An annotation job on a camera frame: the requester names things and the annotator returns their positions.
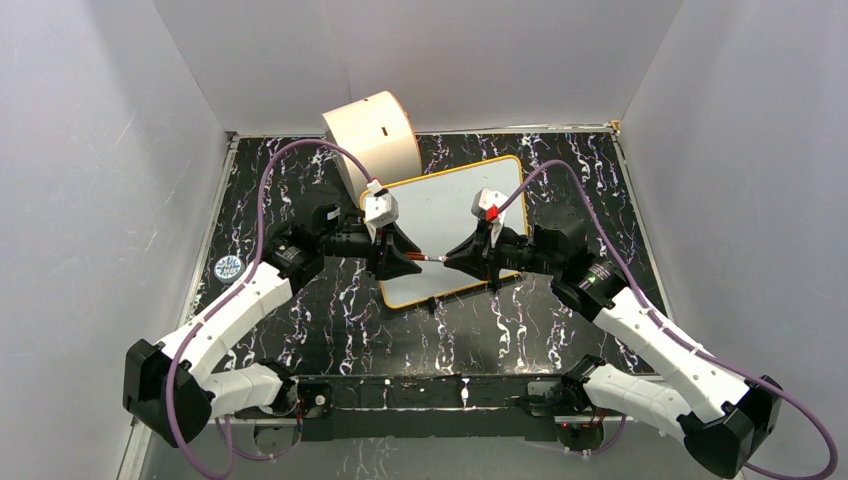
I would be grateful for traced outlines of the white whiteboard marker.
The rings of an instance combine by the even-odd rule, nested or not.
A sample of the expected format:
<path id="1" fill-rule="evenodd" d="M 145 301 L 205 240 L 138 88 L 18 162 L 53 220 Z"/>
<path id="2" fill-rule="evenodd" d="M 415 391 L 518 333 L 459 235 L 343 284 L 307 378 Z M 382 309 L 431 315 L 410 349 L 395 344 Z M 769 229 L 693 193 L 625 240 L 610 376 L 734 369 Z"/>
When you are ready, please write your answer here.
<path id="1" fill-rule="evenodd" d="M 413 261 L 419 262 L 438 262 L 444 263 L 447 260 L 446 256 L 429 255 L 422 252 L 406 252 L 405 256 Z"/>

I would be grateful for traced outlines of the yellow framed whiteboard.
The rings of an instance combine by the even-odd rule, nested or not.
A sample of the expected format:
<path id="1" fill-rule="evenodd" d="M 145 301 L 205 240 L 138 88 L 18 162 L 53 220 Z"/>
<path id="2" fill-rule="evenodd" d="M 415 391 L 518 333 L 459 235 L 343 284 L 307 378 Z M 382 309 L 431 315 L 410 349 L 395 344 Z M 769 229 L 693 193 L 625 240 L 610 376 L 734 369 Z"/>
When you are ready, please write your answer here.
<path id="1" fill-rule="evenodd" d="M 396 182 L 388 186 L 399 202 L 398 227 L 428 256 L 416 264 L 419 274 L 382 281 L 383 301 L 402 309 L 483 284 L 437 262 L 467 239 L 477 225 L 473 199 L 484 187 L 508 197 L 524 180 L 521 161 L 506 155 Z"/>

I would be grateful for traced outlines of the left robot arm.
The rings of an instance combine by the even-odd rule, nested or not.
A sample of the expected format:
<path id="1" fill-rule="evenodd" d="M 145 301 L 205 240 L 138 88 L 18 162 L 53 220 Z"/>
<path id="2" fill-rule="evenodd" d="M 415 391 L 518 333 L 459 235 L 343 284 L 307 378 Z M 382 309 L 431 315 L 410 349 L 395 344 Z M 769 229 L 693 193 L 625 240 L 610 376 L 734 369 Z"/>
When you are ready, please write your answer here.
<path id="1" fill-rule="evenodd" d="M 357 258 L 377 280 L 421 273 L 419 252 L 399 228 L 389 190 L 369 184 L 360 209 L 347 209 L 330 185 L 307 191 L 292 216 L 263 240 L 259 258 L 221 296 L 185 325 L 127 351 L 123 407 L 174 448 L 187 445 L 215 417 L 252 407 L 275 416 L 294 411 L 299 391 L 275 361 L 228 373 L 215 368 L 260 321 L 294 297 L 329 257 Z"/>

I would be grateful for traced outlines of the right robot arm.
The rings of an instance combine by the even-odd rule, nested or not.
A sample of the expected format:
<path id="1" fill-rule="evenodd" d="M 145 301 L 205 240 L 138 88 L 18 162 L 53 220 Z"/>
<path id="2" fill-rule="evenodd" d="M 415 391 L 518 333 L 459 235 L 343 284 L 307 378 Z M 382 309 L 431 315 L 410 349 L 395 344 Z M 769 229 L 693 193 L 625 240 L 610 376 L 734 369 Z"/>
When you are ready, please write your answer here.
<path id="1" fill-rule="evenodd" d="M 504 226 L 496 207 L 476 206 L 474 232 L 450 250 L 445 266 L 500 286 L 501 270 L 550 276 L 556 298 L 623 341 L 666 385 L 625 374 L 585 356 L 558 391 L 577 414 L 612 409 L 682 443 L 710 473 L 735 477 L 769 436 L 781 400 L 760 384 L 708 362 L 676 325 L 639 298 L 614 262 L 593 254 L 586 226 L 571 207 L 537 210 L 530 235 Z"/>

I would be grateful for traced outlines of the beige cylindrical container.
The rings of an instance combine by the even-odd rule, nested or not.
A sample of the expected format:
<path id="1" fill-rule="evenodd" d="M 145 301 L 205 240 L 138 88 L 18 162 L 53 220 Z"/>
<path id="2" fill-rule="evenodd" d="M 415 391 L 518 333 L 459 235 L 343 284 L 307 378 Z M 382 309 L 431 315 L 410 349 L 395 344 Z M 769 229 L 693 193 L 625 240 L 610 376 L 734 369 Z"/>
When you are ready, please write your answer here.
<path id="1" fill-rule="evenodd" d="M 326 140 L 353 154 L 384 185 L 423 174 L 420 148 L 395 95 L 382 91 L 322 114 Z"/>

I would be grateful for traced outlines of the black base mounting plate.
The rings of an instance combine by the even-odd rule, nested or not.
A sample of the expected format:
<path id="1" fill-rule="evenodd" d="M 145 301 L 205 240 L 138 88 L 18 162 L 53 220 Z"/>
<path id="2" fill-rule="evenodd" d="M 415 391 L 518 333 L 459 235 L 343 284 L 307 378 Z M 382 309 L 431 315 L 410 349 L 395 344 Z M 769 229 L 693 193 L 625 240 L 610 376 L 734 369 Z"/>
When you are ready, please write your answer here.
<path id="1" fill-rule="evenodd" d="M 236 415 L 273 427 L 299 425 L 307 442 L 394 437 L 516 438 L 594 450 L 621 415 L 565 391 L 559 375 L 309 376 L 284 384 L 269 407 Z"/>

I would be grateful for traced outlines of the blue white tape roll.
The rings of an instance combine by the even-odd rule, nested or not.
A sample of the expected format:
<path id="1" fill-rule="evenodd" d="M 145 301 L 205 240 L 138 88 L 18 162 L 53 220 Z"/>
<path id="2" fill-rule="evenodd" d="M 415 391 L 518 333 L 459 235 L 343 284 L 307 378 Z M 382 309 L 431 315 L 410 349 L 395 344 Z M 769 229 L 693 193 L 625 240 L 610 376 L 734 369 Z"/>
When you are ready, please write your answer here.
<path id="1" fill-rule="evenodd" d="M 245 268 L 244 261 L 237 255 L 226 255 L 215 262 L 212 272 L 219 282 L 231 285 L 243 275 Z"/>

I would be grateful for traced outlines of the aluminium frame rail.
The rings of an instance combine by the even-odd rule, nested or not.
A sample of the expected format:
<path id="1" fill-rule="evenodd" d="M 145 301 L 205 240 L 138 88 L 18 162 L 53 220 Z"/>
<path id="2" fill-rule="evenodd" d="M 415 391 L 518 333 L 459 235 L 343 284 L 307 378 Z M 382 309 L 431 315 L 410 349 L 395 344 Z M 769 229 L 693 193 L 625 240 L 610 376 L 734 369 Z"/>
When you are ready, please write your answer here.
<path id="1" fill-rule="evenodd" d="M 228 453 L 214 425 L 196 457 L 157 436 L 130 454 L 127 479 L 704 479 L 670 436 L 617 412 L 529 407 L 527 375 L 303 376 L 300 411 L 251 408 L 232 421 Z"/>

